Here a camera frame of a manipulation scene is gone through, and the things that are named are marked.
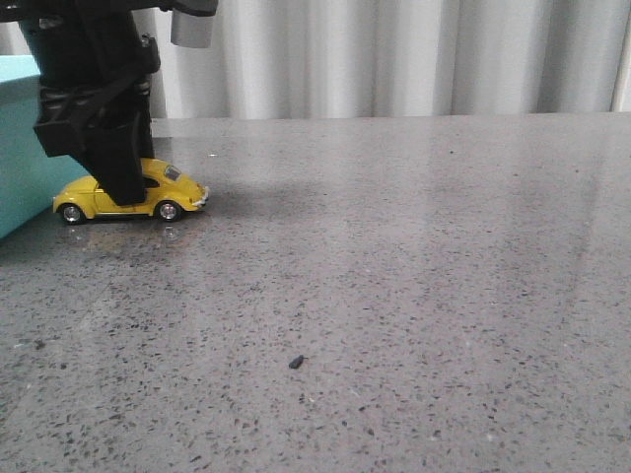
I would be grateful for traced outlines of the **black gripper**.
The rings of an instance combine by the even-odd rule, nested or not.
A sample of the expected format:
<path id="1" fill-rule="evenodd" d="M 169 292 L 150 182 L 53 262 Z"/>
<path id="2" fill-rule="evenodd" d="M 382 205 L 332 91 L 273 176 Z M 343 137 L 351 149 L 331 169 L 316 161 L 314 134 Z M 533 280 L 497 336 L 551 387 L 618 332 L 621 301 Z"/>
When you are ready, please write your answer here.
<path id="1" fill-rule="evenodd" d="M 41 77 L 35 134 L 50 157 L 68 155 L 120 205 L 146 200 L 141 152 L 152 148 L 147 102 L 160 68 L 156 41 L 132 13 L 158 8 L 215 16 L 216 1 L 3 1 Z"/>

